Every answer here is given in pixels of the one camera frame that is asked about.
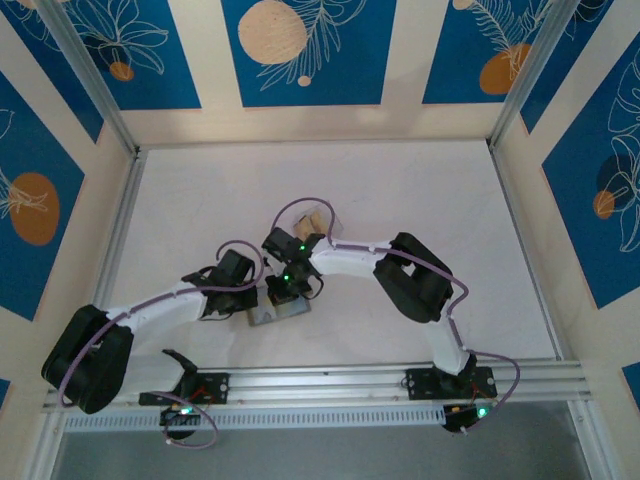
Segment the white robotic arm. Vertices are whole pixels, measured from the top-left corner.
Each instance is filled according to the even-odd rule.
[[[340,246],[361,246],[366,250]],[[390,242],[358,243],[334,240],[333,245],[330,245],[325,237],[313,248],[309,262],[320,275],[351,275],[376,280],[373,274],[376,264],[386,256],[385,253],[377,253],[377,249],[390,248]],[[469,354],[458,346],[448,319],[424,323],[422,328],[433,350],[435,366],[451,375],[460,373],[469,360]]]
[[[413,236],[400,233],[392,241],[368,244],[339,240],[330,243],[326,237],[312,234],[302,242],[276,228],[262,247],[284,265],[279,275],[265,278],[274,305],[311,293],[307,282],[311,276],[343,274],[377,280],[403,315],[422,324],[425,340],[434,352],[435,370],[440,372],[438,375],[448,376],[448,381],[453,379],[452,394],[462,385],[456,379],[464,378],[465,386],[469,383],[475,357],[458,345],[450,322],[441,318],[453,293],[451,283],[421,264],[436,265],[441,271],[448,268]],[[394,251],[390,249],[401,249],[424,262],[412,263],[385,253]],[[82,360],[70,377],[66,395],[86,413],[94,413],[119,393],[176,391],[180,385],[184,387],[197,368],[158,339],[163,333],[214,311],[225,314],[255,307],[255,283],[233,293],[198,290],[246,285],[245,278],[250,270],[255,272],[254,267],[248,258],[228,250],[217,266],[183,277],[162,295],[162,301],[143,302],[149,305],[142,309],[138,306],[128,318],[112,326]],[[131,311],[118,307],[104,312],[92,305],[79,309],[45,362],[43,377],[59,387],[79,346],[109,320]]]

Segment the white table surface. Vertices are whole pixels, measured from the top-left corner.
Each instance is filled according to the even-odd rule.
[[[112,305],[170,288],[215,263],[224,241],[259,246],[277,211],[301,196],[333,204],[342,238],[407,231],[471,295],[456,310],[467,345],[515,358],[553,357],[541,309],[483,141],[229,144],[149,152]],[[312,204],[294,207],[282,219]],[[375,282],[331,276],[303,316],[250,327],[246,314],[163,337],[200,367],[428,361],[421,325]]]

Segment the cream wall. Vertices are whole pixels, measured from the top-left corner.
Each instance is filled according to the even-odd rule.
[[[616,0],[531,136],[518,120],[498,150],[550,309],[583,362],[629,478],[640,472],[640,412],[621,368],[640,360],[640,290],[596,309],[541,165],[639,30],[637,0]]]
[[[379,106],[244,109],[220,0],[170,0],[202,110],[123,113],[142,146],[218,141],[484,138],[501,103],[422,105],[449,0],[398,0]]]
[[[85,174],[35,320],[0,307],[0,378],[11,381],[0,411],[0,478],[8,480],[19,478],[48,389],[40,368],[73,312],[93,294],[130,160],[107,127],[97,145],[91,141],[1,14],[0,45],[0,71]]]

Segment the purple cable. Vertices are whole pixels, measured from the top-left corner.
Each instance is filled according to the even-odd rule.
[[[273,224],[271,225],[271,230],[273,230],[275,228],[278,220],[280,219],[282,214],[285,212],[285,210],[287,210],[292,205],[295,205],[297,203],[304,202],[304,201],[316,201],[316,202],[320,202],[320,203],[326,205],[327,207],[329,207],[329,211],[331,212],[331,221],[329,222],[329,229],[327,231],[327,240],[329,242],[329,245],[331,245],[333,248],[338,249],[338,250],[370,251],[369,247],[367,247],[365,245],[349,245],[349,244],[337,244],[337,245],[334,245],[333,244],[333,238],[332,238],[331,234],[333,233],[333,225],[335,223],[335,217],[336,217],[335,210],[333,209],[333,207],[331,206],[331,204],[328,201],[323,200],[321,198],[317,198],[317,197],[303,197],[303,198],[299,198],[299,199],[294,200],[293,202],[290,202],[287,205],[285,205],[278,212],[278,215],[276,215],[276,218],[273,221]],[[396,255],[398,257],[405,258],[406,260],[414,262],[414,263],[416,263],[416,264],[418,264],[418,265],[420,265],[420,266],[422,266],[424,268],[427,268],[427,269],[431,270],[432,272],[437,273],[438,275],[440,275],[441,277],[445,278],[446,280],[449,280],[450,282],[455,283],[458,287],[460,287],[460,289],[462,289],[462,293],[458,297],[456,297],[456,299],[454,301],[451,302],[451,304],[449,305],[449,307],[447,308],[447,311],[446,311],[446,316],[447,316],[447,319],[449,321],[449,324],[451,325],[451,330],[453,332],[453,336],[456,339],[456,343],[458,344],[458,346],[461,349],[469,352],[470,354],[473,354],[473,355],[476,355],[476,356],[481,356],[481,357],[494,358],[494,359],[497,359],[497,360],[504,360],[506,362],[509,362],[514,366],[514,368],[516,370],[516,377],[515,377],[515,379],[513,381],[513,384],[511,385],[511,387],[509,388],[507,393],[505,393],[503,395],[503,397],[500,399],[500,401],[497,403],[497,405],[493,409],[491,409],[492,414],[497,412],[500,408],[502,408],[502,406],[505,404],[505,402],[511,397],[511,395],[513,394],[513,392],[517,388],[518,384],[520,383],[520,365],[518,365],[518,362],[516,362],[514,359],[506,357],[504,355],[499,355],[497,353],[476,352],[475,350],[467,349],[464,346],[464,342],[462,341],[462,337],[460,336],[460,331],[458,330],[458,327],[456,326],[456,323],[455,323],[455,321],[453,319],[453,309],[456,308],[460,304],[460,302],[462,302],[465,298],[467,298],[467,296],[469,295],[469,287],[467,287],[464,283],[462,283],[456,277],[451,275],[449,272],[446,272],[446,271],[442,270],[441,268],[438,268],[435,265],[433,265],[433,264],[431,264],[431,263],[429,263],[429,262],[427,262],[425,260],[422,260],[421,258],[418,258],[418,257],[416,257],[414,255],[411,255],[409,253],[403,252],[401,250],[396,250],[396,249],[393,249],[393,248],[380,248],[380,247],[374,248],[373,251],[375,253],[391,254],[391,255]],[[478,422],[478,423],[474,424],[472,427],[468,428],[467,430],[471,430],[472,428],[476,428],[477,425],[480,424],[480,423],[482,423],[482,422]]]
[[[64,400],[64,392],[67,390],[67,386],[69,385],[69,381],[71,380],[71,377],[73,376],[76,369],[78,368],[78,365],[80,365],[80,362],[87,355],[91,347],[93,347],[102,338],[102,336],[105,333],[107,333],[107,331],[109,331],[109,329],[113,327],[116,323],[122,321],[123,319],[129,317],[134,313],[139,312],[140,310],[150,307],[151,305],[155,305],[156,303],[162,302],[163,300],[167,300],[169,298],[177,297],[180,295],[185,295],[187,293],[206,292],[206,291],[241,292],[243,290],[248,290],[256,286],[264,273],[264,262],[262,261],[262,255],[260,254],[260,251],[249,242],[245,242],[244,240],[230,240],[222,244],[218,249],[218,251],[216,252],[216,260],[220,258],[220,252],[222,251],[222,249],[233,243],[238,243],[251,248],[258,256],[258,259],[260,261],[260,271],[258,272],[258,275],[252,282],[246,285],[242,285],[240,287],[193,287],[193,288],[184,288],[182,290],[176,291],[175,293],[167,292],[136,305],[135,307],[131,308],[129,312],[122,312],[119,315],[116,315],[113,319],[109,320],[100,330],[98,330],[89,339],[87,344],[84,347],[82,347],[80,352],[78,352],[78,355],[76,356],[76,358],[73,359],[73,362],[71,362],[71,365],[67,369],[67,373],[65,373],[64,377],[62,378],[62,382],[60,382],[60,387],[58,388],[58,405],[63,408],[70,408],[73,406],[73,403],[67,403]]]
[[[216,444],[216,442],[218,441],[218,427],[216,426],[216,422],[213,420],[213,417],[211,417],[211,415],[209,415],[203,409],[198,407],[196,404],[191,403],[189,400],[178,397],[177,395],[173,395],[172,393],[167,393],[167,392],[149,392],[149,393],[151,395],[157,395],[158,397],[168,398],[169,400],[173,400],[174,402],[178,402],[193,408],[205,420],[207,420],[207,422],[209,422],[213,427],[214,435],[211,440],[209,440],[206,443],[200,443],[196,445],[187,445],[186,443],[178,442],[169,436],[169,424],[167,423],[164,427],[164,430],[162,431],[162,434],[164,435],[164,438],[166,439],[168,445],[173,445],[175,447],[185,448],[188,450],[204,450],[205,448],[213,447]]]
[[[329,208],[329,212],[331,212],[331,221],[329,222],[329,229],[327,230],[327,240],[329,241],[329,245],[333,246],[333,238],[331,237],[331,235],[333,233],[333,224],[336,222],[336,211],[333,209],[333,206],[328,201],[318,197],[302,197],[294,200],[293,202],[287,203],[284,207],[280,209],[280,211],[276,215],[276,218],[273,220],[273,223],[271,224],[271,230],[269,231],[273,232],[273,230],[276,228],[276,225],[278,225],[278,220],[280,220],[280,217],[284,212],[286,212],[293,205],[296,205],[301,202],[319,202],[319,203],[322,203],[323,205],[326,205],[327,208]]]

